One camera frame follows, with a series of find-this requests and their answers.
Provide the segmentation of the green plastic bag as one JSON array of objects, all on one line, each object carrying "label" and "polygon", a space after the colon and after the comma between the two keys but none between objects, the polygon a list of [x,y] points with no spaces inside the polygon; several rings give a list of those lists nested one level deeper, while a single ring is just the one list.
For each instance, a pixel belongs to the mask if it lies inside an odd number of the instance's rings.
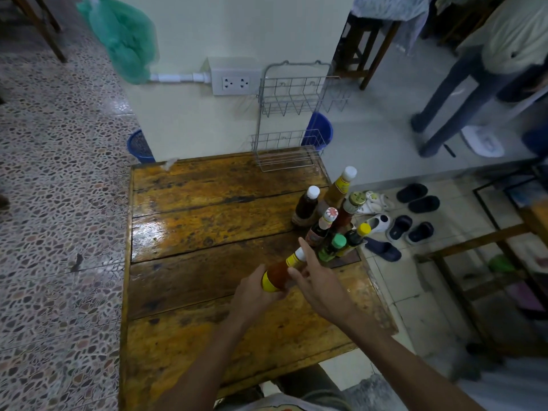
[{"label": "green plastic bag", "polygon": [[147,15],[119,0],[81,0],[77,9],[118,75],[133,85],[149,82],[157,48],[154,24]]}]

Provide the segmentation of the patterned table cloth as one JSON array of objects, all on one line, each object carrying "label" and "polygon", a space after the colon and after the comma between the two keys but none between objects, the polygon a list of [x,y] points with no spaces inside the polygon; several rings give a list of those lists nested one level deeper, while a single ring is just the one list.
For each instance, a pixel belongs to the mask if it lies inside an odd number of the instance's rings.
[{"label": "patterned table cloth", "polygon": [[358,18],[378,19],[387,35],[391,24],[399,23],[392,43],[410,55],[428,20],[431,0],[353,0],[351,13]]}]

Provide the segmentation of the black metal frame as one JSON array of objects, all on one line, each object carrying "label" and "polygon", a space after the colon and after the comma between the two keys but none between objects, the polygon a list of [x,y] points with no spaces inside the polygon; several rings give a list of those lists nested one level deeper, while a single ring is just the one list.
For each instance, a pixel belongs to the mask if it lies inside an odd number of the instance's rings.
[{"label": "black metal frame", "polygon": [[548,201],[548,162],[490,174],[472,193],[495,230],[509,226],[520,209]]}]

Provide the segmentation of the person's right forearm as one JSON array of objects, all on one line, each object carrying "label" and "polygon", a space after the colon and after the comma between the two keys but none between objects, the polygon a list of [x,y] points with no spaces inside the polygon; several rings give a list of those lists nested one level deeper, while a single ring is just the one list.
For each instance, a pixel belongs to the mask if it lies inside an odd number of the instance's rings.
[{"label": "person's right forearm", "polygon": [[354,306],[333,314],[333,322],[380,370],[409,411],[485,411]]}]

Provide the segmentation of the blue slide slipper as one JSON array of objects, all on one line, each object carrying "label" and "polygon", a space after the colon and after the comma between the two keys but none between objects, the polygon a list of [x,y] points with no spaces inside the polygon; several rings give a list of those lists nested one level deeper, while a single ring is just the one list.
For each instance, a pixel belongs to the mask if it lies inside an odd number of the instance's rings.
[{"label": "blue slide slipper", "polygon": [[377,241],[373,238],[364,240],[365,249],[387,262],[397,262],[402,258],[402,254],[389,241]]}]

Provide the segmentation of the blue plastic basket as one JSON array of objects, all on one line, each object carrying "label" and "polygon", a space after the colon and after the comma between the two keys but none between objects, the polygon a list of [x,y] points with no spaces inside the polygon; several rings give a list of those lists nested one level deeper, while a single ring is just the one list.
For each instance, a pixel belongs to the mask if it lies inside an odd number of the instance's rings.
[{"label": "blue plastic basket", "polygon": [[155,158],[141,129],[133,132],[127,139],[128,152],[141,164],[155,163]]},{"label": "blue plastic basket", "polygon": [[320,112],[313,112],[300,145],[312,146],[316,151],[322,152],[332,139],[333,126],[329,119]]}]

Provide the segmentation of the white clog sandal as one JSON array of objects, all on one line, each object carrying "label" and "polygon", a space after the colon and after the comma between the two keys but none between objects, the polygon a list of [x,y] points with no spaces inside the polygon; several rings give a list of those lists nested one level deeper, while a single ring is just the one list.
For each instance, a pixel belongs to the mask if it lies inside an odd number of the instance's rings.
[{"label": "white clog sandal", "polygon": [[365,192],[366,200],[361,207],[356,211],[360,215],[377,215],[390,212],[394,209],[395,204],[384,193],[373,191]]},{"label": "white clog sandal", "polygon": [[368,218],[365,222],[370,227],[367,235],[387,232],[392,224],[392,219],[386,214],[377,214]]}]

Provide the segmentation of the orange sauce bottle yellow label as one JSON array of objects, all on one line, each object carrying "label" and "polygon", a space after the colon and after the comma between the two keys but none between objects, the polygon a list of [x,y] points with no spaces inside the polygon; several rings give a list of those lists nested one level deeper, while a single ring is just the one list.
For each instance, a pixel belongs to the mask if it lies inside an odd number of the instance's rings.
[{"label": "orange sauce bottle yellow label", "polygon": [[306,254],[302,248],[298,248],[285,260],[267,267],[261,279],[262,289],[270,293],[284,291],[291,278],[288,269],[301,270],[305,263]]}]

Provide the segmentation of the person's left hand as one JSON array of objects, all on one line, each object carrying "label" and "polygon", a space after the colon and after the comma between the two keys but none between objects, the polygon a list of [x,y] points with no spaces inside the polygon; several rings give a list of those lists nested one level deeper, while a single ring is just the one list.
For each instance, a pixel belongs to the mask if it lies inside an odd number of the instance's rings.
[{"label": "person's left hand", "polygon": [[241,280],[230,303],[229,322],[241,331],[246,331],[273,304],[265,302],[261,286],[265,270],[265,265],[261,264]]}]

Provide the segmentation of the person's clothing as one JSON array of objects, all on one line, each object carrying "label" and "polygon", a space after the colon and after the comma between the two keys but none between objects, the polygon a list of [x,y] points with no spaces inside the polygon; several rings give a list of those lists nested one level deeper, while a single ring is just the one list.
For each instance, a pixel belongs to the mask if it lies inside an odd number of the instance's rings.
[{"label": "person's clothing", "polygon": [[223,398],[214,411],[352,411],[337,385],[316,364],[282,375],[280,392],[266,396],[259,385]]}]

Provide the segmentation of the red sauce bottle silver cap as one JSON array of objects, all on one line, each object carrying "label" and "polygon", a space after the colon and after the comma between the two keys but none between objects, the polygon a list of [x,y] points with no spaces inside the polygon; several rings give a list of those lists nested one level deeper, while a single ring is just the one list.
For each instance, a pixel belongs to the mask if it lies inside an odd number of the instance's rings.
[{"label": "red sauce bottle silver cap", "polygon": [[332,223],[334,231],[344,230],[351,223],[354,214],[366,202],[366,192],[357,191],[350,193],[342,202],[339,213]]}]

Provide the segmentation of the dark sauce bottle white cap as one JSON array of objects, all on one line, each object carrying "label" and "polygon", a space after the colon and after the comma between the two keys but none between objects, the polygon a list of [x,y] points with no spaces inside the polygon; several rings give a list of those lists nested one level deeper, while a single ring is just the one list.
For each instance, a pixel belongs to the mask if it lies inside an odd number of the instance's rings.
[{"label": "dark sauce bottle white cap", "polygon": [[310,224],[309,220],[315,213],[319,202],[320,188],[310,186],[299,198],[297,206],[291,217],[291,223],[296,227],[305,227]]}]

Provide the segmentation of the white plastic floor object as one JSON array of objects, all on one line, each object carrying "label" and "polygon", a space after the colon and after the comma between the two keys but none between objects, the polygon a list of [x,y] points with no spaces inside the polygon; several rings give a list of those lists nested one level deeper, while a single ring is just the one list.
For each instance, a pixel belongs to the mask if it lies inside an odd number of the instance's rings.
[{"label": "white plastic floor object", "polygon": [[502,143],[486,127],[468,125],[460,134],[467,147],[480,157],[502,158],[505,155]]}]

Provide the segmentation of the white wall power outlet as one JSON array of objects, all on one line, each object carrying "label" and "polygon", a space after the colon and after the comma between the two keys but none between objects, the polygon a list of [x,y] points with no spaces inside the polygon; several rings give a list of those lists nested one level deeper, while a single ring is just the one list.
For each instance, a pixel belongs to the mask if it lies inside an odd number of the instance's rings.
[{"label": "white wall power outlet", "polygon": [[257,95],[262,76],[260,63],[251,57],[209,57],[214,96]]}]

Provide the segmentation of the dark wooden stool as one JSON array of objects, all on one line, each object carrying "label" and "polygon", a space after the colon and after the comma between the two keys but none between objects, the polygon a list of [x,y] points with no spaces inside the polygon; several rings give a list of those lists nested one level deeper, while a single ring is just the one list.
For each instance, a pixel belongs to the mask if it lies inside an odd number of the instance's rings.
[{"label": "dark wooden stool", "polygon": [[340,78],[361,79],[359,89],[364,91],[396,36],[401,23],[401,21],[393,21],[389,25],[376,56],[370,66],[366,68],[383,21],[357,17],[353,13],[349,13],[346,20],[348,32],[342,33],[333,57],[334,74]]}]

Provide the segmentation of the person's right hand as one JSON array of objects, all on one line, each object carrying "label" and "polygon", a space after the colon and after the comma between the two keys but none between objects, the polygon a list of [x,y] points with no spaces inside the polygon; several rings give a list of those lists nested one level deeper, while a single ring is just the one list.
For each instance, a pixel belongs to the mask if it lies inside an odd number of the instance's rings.
[{"label": "person's right hand", "polygon": [[310,272],[310,290],[301,291],[303,296],[321,317],[334,325],[343,325],[357,312],[356,305],[335,273],[320,264],[314,250],[302,238],[299,243]]}]

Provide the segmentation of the amber sauce bottle white cap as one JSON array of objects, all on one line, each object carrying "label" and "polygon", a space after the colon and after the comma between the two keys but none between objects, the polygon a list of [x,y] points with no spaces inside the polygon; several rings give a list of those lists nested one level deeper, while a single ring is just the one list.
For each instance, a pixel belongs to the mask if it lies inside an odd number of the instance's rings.
[{"label": "amber sauce bottle white cap", "polygon": [[339,209],[356,175],[357,169],[354,166],[346,166],[339,178],[329,186],[327,192],[319,201],[316,214],[322,216],[329,207]]}]

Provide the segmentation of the sauce bottle red-white cap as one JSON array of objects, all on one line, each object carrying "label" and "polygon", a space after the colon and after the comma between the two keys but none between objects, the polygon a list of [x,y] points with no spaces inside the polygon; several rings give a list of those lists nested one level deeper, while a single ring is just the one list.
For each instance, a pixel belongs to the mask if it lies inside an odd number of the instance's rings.
[{"label": "sauce bottle red-white cap", "polygon": [[323,215],[308,230],[305,235],[305,241],[311,248],[316,248],[322,244],[338,214],[338,209],[334,207],[327,208]]}]

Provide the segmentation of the dark bottle yellow cap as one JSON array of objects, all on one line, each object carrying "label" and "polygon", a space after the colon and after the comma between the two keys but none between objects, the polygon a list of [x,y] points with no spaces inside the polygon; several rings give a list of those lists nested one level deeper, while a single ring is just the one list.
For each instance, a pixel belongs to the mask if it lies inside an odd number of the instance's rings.
[{"label": "dark bottle yellow cap", "polygon": [[344,233],[346,244],[336,253],[336,257],[343,257],[354,248],[363,243],[364,238],[371,232],[372,228],[364,222],[358,227],[348,230]]}]

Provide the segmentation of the dark bottle green cap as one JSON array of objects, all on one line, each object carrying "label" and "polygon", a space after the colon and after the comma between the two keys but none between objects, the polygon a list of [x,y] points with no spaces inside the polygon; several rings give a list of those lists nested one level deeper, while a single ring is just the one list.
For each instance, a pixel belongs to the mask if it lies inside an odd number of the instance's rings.
[{"label": "dark bottle green cap", "polygon": [[333,235],[331,241],[329,241],[322,249],[320,249],[317,256],[321,262],[329,262],[345,246],[346,236],[340,233],[336,233]]}]

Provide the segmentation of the dark slipper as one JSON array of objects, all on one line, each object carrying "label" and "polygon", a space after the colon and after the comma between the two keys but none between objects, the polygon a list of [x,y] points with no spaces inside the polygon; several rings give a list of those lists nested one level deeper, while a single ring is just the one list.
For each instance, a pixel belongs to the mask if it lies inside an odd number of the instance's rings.
[{"label": "dark slipper", "polygon": [[428,195],[427,186],[419,183],[413,183],[399,190],[396,193],[396,200],[398,200],[398,202],[402,204],[408,204],[412,201],[422,199],[426,197],[427,195]]},{"label": "dark slipper", "polygon": [[396,217],[389,229],[386,231],[386,237],[390,242],[395,242],[407,234],[413,226],[413,219],[408,215]]},{"label": "dark slipper", "polygon": [[411,229],[405,236],[405,241],[410,245],[418,245],[432,238],[435,228],[428,221],[421,222],[418,226]]},{"label": "dark slipper", "polygon": [[440,208],[441,201],[438,197],[428,195],[418,200],[411,201],[408,209],[414,214],[432,213]]}]

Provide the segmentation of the person's left forearm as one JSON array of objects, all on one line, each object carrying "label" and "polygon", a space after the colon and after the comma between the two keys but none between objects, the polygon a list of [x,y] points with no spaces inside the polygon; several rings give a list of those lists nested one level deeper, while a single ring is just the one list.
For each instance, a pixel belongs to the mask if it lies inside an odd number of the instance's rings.
[{"label": "person's left forearm", "polygon": [[175,385],[162,393],[154,411],[213,411],[224,372],[252,321],[230,314]]}]

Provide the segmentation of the wooden bench frame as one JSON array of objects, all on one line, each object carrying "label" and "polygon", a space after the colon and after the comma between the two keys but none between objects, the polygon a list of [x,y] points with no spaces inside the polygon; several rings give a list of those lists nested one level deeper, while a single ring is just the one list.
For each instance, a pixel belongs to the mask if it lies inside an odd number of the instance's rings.
[{"label": "wooden bench frame", "polygon": [[518,248],[531,238],[548,250],[548,198],[517,214],[513,226],[415,255],[441,273],[471,328],[470,354],[548,358],[548,336],[535,327],[548,325],[548,263],[525,261]]}]

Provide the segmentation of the wooden chair legs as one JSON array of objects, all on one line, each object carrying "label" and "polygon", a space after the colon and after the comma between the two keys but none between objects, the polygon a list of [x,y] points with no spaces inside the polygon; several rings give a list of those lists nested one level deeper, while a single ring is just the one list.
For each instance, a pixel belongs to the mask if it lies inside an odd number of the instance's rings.
[{"label": "wooden chair legs", "polygon": [[61,63],[67,63],[67,57],[62,52],[58,43],[48,31],[48,25],[52,27],[55,33],[61,32],[61,26],[58,20],[55,18],[50,8],[46,4],[45,0],[34,0],[35,4],[39,7],[39,11],[43,13],[45,19],[41,19],[38,13],[31,6],[28,0],[10,0],[30,21],[31,25],[37,30],[38,34],[44,39],[46,44],[51,48],[54,55]]}]

